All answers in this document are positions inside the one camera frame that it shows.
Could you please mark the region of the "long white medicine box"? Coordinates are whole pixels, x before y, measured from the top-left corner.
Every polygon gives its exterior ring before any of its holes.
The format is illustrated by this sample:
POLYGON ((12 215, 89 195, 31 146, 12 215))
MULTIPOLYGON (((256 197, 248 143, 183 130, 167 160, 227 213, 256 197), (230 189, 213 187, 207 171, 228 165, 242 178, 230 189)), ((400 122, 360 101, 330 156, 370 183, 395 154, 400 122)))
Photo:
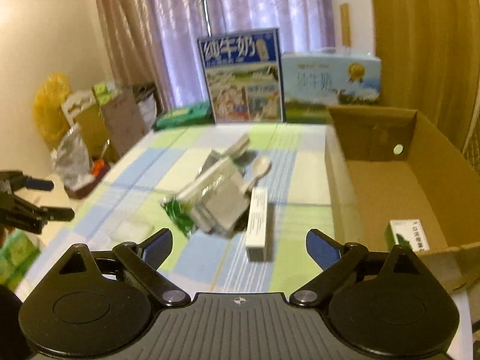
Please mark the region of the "long white medicine box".
POLYGON ((245 234, 245 248, 250 262, 267 260, 268 208, 268 190, 264 187, 252 189, 245 234))

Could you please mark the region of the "silver green foil pouch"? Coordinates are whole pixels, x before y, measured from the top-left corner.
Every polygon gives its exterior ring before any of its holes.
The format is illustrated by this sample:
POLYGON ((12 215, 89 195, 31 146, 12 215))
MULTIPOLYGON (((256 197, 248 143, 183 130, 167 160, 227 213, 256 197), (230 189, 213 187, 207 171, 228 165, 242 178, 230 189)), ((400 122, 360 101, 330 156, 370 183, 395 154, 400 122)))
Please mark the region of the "silver green foil pouch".
POLYGON ((206 165, 161 206, 186 238, 198 231, 230 238, 250 205, 247 194, 240 193, 245 167, 231 158, 218 158, 206 165))

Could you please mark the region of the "white plug adapter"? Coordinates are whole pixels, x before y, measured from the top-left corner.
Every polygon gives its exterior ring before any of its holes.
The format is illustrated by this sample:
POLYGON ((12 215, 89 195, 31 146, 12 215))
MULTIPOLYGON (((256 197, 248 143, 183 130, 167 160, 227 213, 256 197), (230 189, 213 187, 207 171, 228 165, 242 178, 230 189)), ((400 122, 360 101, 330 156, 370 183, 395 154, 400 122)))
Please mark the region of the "white plug adapter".
POLYGON ((250 137, 247 133, 244 133, 228 149, 220 154, 220 158, 231 158, 232 160, 236 160, 247 151, 249 145, 250 137))

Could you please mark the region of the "green tissue pack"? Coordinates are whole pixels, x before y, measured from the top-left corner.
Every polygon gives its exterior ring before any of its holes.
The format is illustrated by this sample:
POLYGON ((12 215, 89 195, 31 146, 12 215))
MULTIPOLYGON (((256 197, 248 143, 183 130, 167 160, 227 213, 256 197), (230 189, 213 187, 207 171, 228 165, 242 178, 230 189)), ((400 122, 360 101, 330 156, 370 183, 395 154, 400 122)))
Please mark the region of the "green tissue pack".
POLYGON ((25 232, 15 230, 8 235, 1 246, 1 285, 15 291, 40 253, 38 242, 25 232))

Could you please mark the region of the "silver foil bag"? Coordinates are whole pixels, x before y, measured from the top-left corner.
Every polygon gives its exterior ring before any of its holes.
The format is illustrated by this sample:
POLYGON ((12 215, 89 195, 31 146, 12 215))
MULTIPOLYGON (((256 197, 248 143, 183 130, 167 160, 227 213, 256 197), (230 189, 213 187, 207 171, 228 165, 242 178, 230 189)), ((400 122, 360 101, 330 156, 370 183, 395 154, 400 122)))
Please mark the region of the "silver foil bag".
POLYGON ((74 124, 67 131, 58 147, 52 151, 51 158, 54 173, 60 177, 66 188, 78 191, 95 180, 80 125, 74 124))

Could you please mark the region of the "plaid tablecloth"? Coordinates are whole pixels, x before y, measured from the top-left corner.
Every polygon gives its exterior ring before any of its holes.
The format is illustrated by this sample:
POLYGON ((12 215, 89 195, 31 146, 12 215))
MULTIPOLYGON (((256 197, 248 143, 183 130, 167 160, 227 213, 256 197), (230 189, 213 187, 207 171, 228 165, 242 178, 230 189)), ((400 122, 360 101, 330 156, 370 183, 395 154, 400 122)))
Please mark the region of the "plaid tablecloth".
POLYGON ((306 250, 335 235, 321 124, 210 124, 149 133, 100 181, 69 222, 32 239, 25 299, 74 244, 112 250, 167 228, 160 273, 188 294, 291 294, 320 273, 306 250))

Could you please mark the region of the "yellow plastic bag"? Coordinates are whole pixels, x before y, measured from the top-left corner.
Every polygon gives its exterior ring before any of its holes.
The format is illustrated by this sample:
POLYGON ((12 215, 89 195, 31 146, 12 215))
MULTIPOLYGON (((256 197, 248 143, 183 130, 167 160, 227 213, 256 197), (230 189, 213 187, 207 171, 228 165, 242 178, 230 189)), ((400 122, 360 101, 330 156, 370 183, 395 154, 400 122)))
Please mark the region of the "yellow plastic bag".
POLYGON ((62 105, 72 93, 68 77, 62 72, 51 73, 38 89, 32 108, 35 126, 49 151, 55 150, 70 124, 62 105))

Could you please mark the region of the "small white green box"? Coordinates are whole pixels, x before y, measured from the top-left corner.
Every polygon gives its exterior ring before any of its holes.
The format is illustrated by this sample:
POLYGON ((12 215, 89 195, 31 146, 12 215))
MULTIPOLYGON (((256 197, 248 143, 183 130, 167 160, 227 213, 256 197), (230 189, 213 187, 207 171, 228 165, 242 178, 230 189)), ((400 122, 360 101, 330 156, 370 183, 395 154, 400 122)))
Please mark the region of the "small white green box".
POLYGON ((385 230, 385 239, 389 248, 401 245, 414 252, 431 249, 419 219, 390 220, 385 230))

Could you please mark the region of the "brown cardboard box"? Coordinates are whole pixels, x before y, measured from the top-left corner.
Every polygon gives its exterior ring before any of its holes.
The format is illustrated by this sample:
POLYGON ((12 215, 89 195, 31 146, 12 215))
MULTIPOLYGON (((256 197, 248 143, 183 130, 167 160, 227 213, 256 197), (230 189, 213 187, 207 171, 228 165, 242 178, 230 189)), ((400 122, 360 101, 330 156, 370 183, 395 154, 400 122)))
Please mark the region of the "brown cardboard box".
POLYGON ((325 166, 338 241, 389 251, 387 229, 417 219, 419 256, 449 293, 479 283, 479 174, 422 113, 332 106, 325 166))

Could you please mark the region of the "brown cardboard boxes stack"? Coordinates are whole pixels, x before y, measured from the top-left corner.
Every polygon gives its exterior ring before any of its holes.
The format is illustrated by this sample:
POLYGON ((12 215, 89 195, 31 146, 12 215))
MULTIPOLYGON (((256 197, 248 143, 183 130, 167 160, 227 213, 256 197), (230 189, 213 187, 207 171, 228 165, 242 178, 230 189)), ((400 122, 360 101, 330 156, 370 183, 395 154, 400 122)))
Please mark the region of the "brown cardboard boxes stack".
POLYGON ((93 88, 70 94, 61 109, 70 125, 79 125, 89 154, 118 162, 147 133, 148 127, 131 88, 104 94, 93 88))

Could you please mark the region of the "green wipes pack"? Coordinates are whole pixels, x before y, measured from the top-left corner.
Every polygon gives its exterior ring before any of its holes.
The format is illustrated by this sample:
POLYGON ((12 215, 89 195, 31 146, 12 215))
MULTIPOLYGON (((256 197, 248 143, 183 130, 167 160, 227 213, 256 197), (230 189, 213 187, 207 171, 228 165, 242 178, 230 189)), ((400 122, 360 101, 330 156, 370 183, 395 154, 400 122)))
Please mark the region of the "green wipes pack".
POLYGON ((210 102, 198 102, 161 115, 153 124, 154 131, 214 123, 210 102))

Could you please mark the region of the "light blue milk carton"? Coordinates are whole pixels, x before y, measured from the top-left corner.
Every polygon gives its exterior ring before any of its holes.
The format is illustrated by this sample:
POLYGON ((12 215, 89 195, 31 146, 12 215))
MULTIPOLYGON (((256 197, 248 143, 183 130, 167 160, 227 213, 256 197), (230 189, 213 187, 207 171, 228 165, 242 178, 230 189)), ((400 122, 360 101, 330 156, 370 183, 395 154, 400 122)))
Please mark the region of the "light blue milk carton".
POLYGON ((288 123, 324 124, 335 105, 377 105, 382 61, 336 50, 284 53, 281 72, 288 123))

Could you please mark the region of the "dark blue milk carton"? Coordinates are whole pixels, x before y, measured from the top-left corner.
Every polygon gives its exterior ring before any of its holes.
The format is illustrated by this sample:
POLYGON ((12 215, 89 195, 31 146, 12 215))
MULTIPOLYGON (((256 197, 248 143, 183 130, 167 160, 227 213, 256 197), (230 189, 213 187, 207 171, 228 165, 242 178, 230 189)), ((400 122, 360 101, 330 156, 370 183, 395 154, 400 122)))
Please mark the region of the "dark blue milk carton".
POLYGON ((285 120, 278 28, 201 37, 198 47, 216 123, 285 120))

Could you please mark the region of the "wooden stick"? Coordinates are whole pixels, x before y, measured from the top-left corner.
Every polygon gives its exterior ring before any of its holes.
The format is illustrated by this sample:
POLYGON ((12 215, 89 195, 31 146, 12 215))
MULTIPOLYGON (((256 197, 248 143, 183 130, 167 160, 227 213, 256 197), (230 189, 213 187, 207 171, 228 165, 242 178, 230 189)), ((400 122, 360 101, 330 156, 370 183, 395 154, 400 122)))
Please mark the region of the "wooden stick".
POLYGON ((344 47, 352 46, 351 24, 350 24, 350 6, 344 2, 340 5, 340 21, 342 44, 344 47))

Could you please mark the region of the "mustard yellow curtain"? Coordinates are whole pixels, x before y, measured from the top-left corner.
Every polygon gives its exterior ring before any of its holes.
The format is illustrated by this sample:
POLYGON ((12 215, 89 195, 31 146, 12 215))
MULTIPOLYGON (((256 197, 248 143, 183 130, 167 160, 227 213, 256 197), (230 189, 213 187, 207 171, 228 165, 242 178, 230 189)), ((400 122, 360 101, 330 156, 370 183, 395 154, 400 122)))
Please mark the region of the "mustard yellow curtain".
POLYGON ((479 88, 479 0, 373 0, 380 103, 421 111, 458 149, 479 88))

